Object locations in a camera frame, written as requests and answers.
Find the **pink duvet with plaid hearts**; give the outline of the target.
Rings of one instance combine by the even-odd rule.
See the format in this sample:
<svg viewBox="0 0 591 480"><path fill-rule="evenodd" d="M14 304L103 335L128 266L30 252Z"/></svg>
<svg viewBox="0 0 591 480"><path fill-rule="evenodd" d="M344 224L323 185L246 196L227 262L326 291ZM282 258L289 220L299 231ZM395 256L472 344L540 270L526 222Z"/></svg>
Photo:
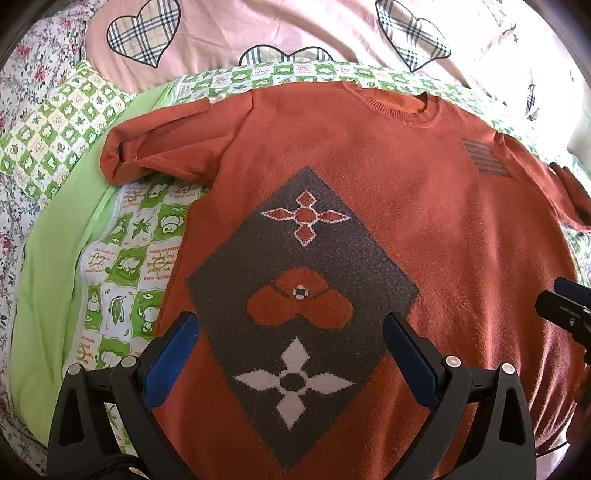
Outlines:
<svg viewBox="0 0 591 480"><path fill-rule="evenodd" d="M523 1L109 1L86 54L129 92L240 64L344 60L475 89L566 140L590 123L583 75Z"/></svg>

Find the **green checkered pillow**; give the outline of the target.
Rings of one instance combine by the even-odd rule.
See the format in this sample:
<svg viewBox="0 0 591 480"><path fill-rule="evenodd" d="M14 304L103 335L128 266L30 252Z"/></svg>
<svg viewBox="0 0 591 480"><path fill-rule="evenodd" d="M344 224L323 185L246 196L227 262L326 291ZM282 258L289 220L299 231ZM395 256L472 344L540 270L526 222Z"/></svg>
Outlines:
<svg viewBox="0 0 591 480"><path fill-rule="evenodd" d="M40 106L1 136L1 172L46 206L133 98L88 61L78 62Z"/></svg>

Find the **floral white bed sheet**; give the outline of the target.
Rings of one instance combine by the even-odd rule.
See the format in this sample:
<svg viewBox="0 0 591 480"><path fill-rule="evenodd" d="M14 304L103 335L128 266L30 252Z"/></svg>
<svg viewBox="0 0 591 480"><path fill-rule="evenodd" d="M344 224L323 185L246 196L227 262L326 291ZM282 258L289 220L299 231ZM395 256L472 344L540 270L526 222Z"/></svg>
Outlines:
<svg viewBox="0 0 591 480"><path fill-rule="evenodd" d="M16 133L85 59L85 37L100 1L56 1L26 28L1 68L1 131ZM72 167L43 166L46 152L1 149L1 475L36 479L45 469L43 447L15 416L8 364L24 248L42 209Z"/></svg>

